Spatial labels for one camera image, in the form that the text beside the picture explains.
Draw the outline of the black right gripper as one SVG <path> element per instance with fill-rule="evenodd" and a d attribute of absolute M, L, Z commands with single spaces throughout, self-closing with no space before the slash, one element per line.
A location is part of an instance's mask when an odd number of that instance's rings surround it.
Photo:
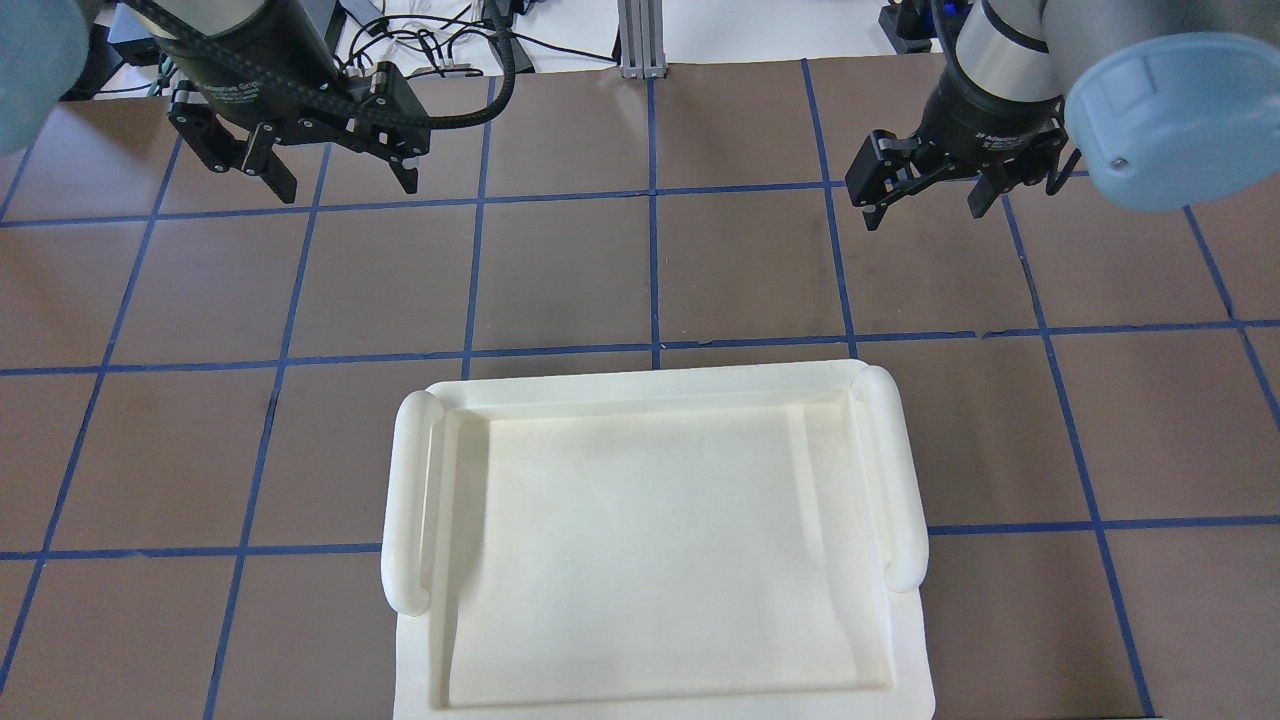
<path fill-rule="evenodd" d="M 977 179 L 966 206 L 972 218 L 980 219 L 1019 184 L 1057 193 L 1082 163 L 1080 150 L 1069 150 L 1068 141 L 1055 111 L 974 117 L 928 111 L 909 136 L 873 129 L 847 169 L 845 186 L 869 232 L 901 199 L 965 178 Z"/>

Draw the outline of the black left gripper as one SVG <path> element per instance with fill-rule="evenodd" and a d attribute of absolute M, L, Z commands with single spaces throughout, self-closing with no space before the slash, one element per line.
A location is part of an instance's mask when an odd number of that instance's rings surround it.
<path fill-rule="evenodd" d="M 206 168 L 244 170 L 284 204 L 296 201 L 297 179 L 276 155 L 278 147 L 338 143 L 374 155 L 387 161 L 408 195 L 419 191 L 419 158 L 430 150 L 429 129 L 397 129 L 310 108 L 285 95 L 269 97 L 256 83 L 228 86 L 216 96 L 183 79 L 166 118 Z"/>

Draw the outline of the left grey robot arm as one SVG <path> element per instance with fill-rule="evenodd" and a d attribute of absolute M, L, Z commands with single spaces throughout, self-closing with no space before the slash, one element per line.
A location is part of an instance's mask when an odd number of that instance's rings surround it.
<path fill-rule="evenodd" d="M 166 118 L 212 173 L 256 178 L 283 202 L 297 181 L 280 149 L 335 143 L 384 161 L 401 188 L 419 188 L 428 129 L 370 118 L 421 117 L 407 78 L 383 63 L 364 78 L 340 68 L 343 24 L 372 19 L 364 1 L 118 1 L 124 61 L 154 65 L 151 94 L 168 94 Z M 93 69 L 96 1 L 3 4 L 3 154 L 35 141 L 56 102 L 105 90 Z"/>

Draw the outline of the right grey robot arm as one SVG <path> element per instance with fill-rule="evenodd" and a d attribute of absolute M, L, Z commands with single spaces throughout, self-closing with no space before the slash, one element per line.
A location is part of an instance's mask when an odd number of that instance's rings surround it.
<path fill-rule="evenodd" d="M 888 1 L 897 50 L 943 72 L 909 136 L 870 132 L 845 176 L 865 227 L 975 177 L 973 217 L 1018 184 L 1057 193 L 1084 161 L 1110 202 L 1170 211 L 1276 174 L 1275 1 Z"/>

